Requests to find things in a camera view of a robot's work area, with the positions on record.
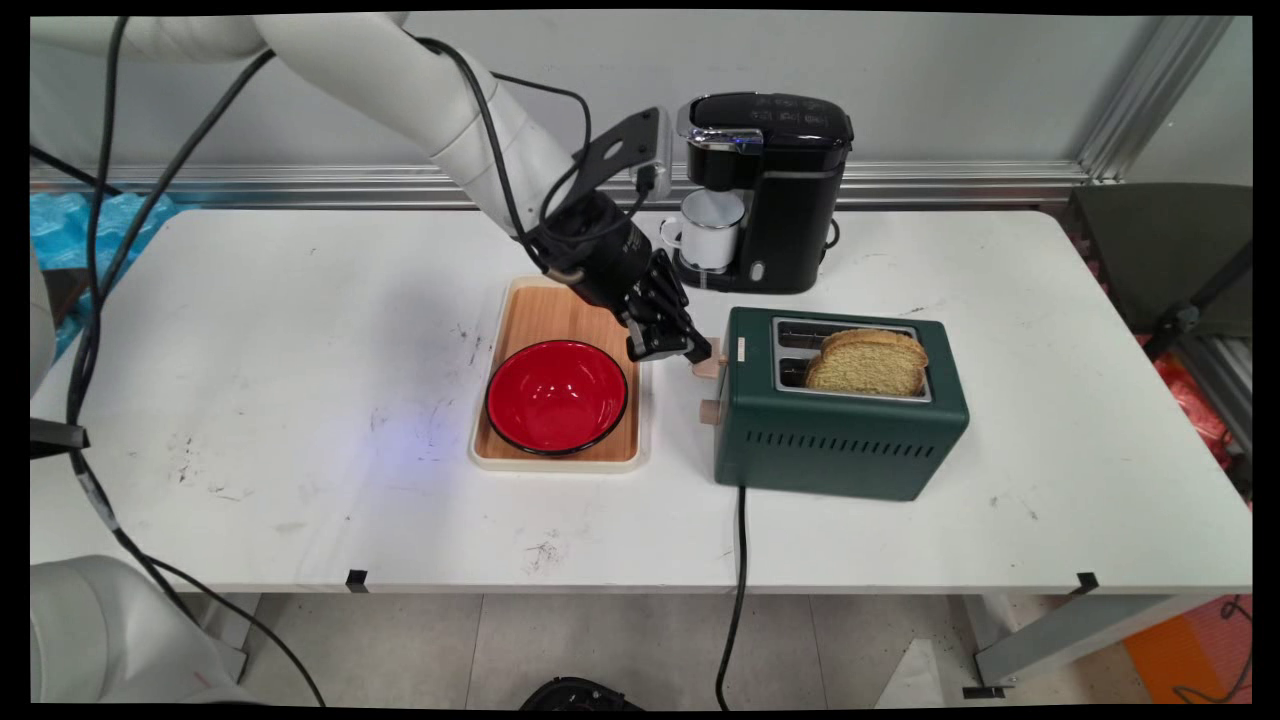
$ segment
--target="white table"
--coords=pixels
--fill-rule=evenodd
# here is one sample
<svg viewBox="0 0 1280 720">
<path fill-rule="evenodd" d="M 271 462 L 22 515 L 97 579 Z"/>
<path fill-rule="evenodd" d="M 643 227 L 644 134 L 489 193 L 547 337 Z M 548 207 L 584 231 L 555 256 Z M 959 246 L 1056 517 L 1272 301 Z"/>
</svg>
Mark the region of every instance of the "white table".
<svg viewBox="0 0 1280 720">
<path fill-rule="evenodd" d="M 940 320 L 972 420 L 915 502 L 751 491 L 751 592 L 1065 594 L 1093 573 L 1066 609 L 1119 620 L 1055 628 L 1064 609 L 993 638 L 996 684 L 1046 660 L 1050 639 L 1014 642 L 1037 625 L 1070 655 L 1251 591 L 1251 512 L 1050 217 L 837 219 L 812 291 L 691 290 L 698 327 L 722 334 L 733 305 Z M 531 270 L 477 213 L 184 213 L 106 306 L 86 455 L 134 541 L 215 589 L 346 592 L 353 569 L 371 592 L 732 587 L 735 492 L 698 423 L 714 382 L 682 359 L 649 368 L 635 471 L 468 460 L 499 304 Z M 72 355 L 33 416 L 61 419 Z M 65 457 L 31 464 L 31 528 L 32 562 L 127 557 Z"/>
</svg>

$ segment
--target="red bowl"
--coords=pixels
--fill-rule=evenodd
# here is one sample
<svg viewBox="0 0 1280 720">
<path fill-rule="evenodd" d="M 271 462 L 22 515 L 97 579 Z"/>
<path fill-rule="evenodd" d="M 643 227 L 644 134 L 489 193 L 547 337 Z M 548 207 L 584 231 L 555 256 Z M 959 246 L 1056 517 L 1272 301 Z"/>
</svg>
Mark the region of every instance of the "red bowl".
<svg viewBox="0 0 1280 720">
<path fill-rule="evenodd" d="M 570 455 L 622 420 L 627 379 L 599 347 L 572 340 L 530 345 L 498 366 L 484 398 L 502 439 L 534 455 Z"/>
</svg>

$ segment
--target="table leg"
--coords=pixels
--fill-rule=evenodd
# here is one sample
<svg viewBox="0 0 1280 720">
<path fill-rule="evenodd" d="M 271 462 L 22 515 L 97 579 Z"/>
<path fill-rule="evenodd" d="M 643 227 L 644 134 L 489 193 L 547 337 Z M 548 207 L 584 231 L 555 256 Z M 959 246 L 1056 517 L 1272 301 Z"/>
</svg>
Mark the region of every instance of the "table leg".
<svg viewBox="0 0 1280 720">
<path fill-rule="evenodd" d="M 1025 628 L 1009 628 L 998 596 L 969 596 L 966 606 L 982 648 L 974 660 L 987 687 L 1061 667 L 1091 652 L 1198 607 L 1212 597 L 1181 594 L 1084 594 Z"/>
</svg>

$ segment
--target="toaster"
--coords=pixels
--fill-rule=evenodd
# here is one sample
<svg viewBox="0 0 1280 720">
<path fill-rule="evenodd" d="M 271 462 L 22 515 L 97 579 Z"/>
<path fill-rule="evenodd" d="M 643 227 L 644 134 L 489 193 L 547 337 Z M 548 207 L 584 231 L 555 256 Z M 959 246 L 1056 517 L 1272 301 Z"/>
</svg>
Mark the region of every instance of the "toaster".
<svg viewBox="0 0 1280 720">
<path fill-rule="evenodd" d="M 804 387 L 828 336 L 876 328 L 928 355 L 914 397 Z M 942 323 L 733 307 L 716 409 L 716 482 L 877 500 L 915 500 L 969 425 Z"/>
</svg>

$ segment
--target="coffee maker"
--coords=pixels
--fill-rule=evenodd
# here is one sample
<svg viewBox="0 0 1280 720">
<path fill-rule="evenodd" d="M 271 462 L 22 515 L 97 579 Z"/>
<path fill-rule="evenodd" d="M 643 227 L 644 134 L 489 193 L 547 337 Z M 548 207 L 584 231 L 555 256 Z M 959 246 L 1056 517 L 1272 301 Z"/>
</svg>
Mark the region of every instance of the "coffee maker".
<svg viewBox="0 0 1280 720">
<path fill-rule="evenodd" d="M 745 206 L 730 265 L 705 272 L 677 250 L 680 279 L 722 292 L 813 287 L 854 140 L 849 115 L 814 97 L 728 92 L 685 104 L 676 133 L 689 143 L 689 179 Z"/>
</svg>

